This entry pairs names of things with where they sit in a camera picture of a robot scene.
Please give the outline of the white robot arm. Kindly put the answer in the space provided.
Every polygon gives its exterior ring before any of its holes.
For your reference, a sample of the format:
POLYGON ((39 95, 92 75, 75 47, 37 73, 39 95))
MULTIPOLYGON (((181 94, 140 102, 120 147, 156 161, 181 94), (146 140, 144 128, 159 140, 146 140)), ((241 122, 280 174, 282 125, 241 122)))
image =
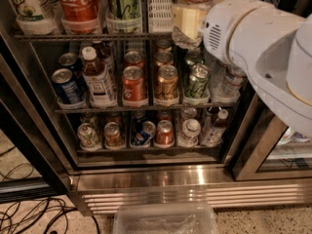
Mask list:
POLYGON ((206 50, 241 68, 262 101, 287 126, 312 135, 312 15, 260 0, 172 6, 173 26, 203 37, 206 50))

